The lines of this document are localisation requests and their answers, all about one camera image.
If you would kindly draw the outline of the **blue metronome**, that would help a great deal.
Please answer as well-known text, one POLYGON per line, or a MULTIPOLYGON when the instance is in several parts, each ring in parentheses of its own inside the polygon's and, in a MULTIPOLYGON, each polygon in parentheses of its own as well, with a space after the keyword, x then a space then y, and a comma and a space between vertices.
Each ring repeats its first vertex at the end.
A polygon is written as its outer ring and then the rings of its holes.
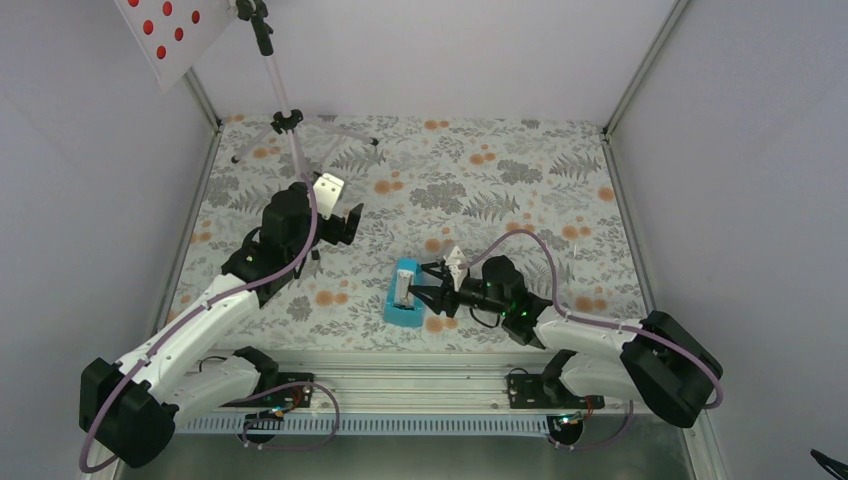
POLYGON ((420 285, 422 270, 412 258, 400 258, 393 270, 384 303, 383 320, 403 328, 421 328, 424 323, 423 302, 411 293, 411 287, 420 285))

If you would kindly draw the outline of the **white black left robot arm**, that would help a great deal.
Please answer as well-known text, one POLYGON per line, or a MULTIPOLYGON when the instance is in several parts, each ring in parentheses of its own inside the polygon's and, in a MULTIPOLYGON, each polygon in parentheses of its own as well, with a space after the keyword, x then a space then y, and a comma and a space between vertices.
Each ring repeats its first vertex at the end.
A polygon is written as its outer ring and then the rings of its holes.
POLYGON ((175 320, 114 362, 93 360, 82 372, 79 457, 92 474, 116 460, 138 468, 155 459, 175 430, 219 407, 265 405, 281 419, 309 403, 311 377, 285 382, 276 361, 254 347, 211 367, 201 359, 232 326, 259 312, 300 277, 316 245, 353 242, 364 206, 344 216, 334 207, 343 187, 329 177, 292 183, 272 196, 221 272, 175 320))

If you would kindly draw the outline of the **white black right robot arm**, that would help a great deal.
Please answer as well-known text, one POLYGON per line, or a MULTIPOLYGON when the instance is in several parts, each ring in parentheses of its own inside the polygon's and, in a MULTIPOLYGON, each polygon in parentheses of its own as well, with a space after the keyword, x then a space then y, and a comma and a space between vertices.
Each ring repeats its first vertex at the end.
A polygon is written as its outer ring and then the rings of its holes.
POLYGON ((403 294, 448 316, 462 306, 493 313, 516 343, 552 352, 541 382, 552 406, 565 407, 577 397, 612 397, 641 403, 667 423, 689 428, 718 395, 721 364, 665 312, 624 320, 563 316, 552 300, 527 288, 505 256, 486 260, 478 278, 456 260, 422 269, 437 284, 409 284, 403 294))

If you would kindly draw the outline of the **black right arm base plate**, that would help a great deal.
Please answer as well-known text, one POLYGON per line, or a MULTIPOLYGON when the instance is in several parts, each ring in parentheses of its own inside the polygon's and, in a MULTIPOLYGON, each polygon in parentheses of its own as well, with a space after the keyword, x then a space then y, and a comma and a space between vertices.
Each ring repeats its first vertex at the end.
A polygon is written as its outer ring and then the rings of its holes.
POLYGON ((511 409, 603 409, 602 396, 579 397, 568 391, 552 367, 530 373, 522 367, 506 375, 507 396, 511 409))

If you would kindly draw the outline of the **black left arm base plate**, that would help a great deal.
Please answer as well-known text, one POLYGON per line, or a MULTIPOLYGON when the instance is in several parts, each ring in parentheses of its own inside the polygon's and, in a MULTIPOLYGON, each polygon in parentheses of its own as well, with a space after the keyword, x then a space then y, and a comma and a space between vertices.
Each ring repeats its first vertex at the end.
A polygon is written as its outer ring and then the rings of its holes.
MULTIPOLYGON (((282 384, 293 382, 311 382, 315 380, 312 373, 304 372, 279 372, 275 380, 273 380, 266 390, 271 387, 276 387, 282 384)), ((312 400, 312 388, 305 385, 298 385, 284 390, 278 390, 271 394, 264 395, 259 404, 265 408, 278 408, 281 410, 290 411, 292 409, 299 410, 309 408, 312 400)))

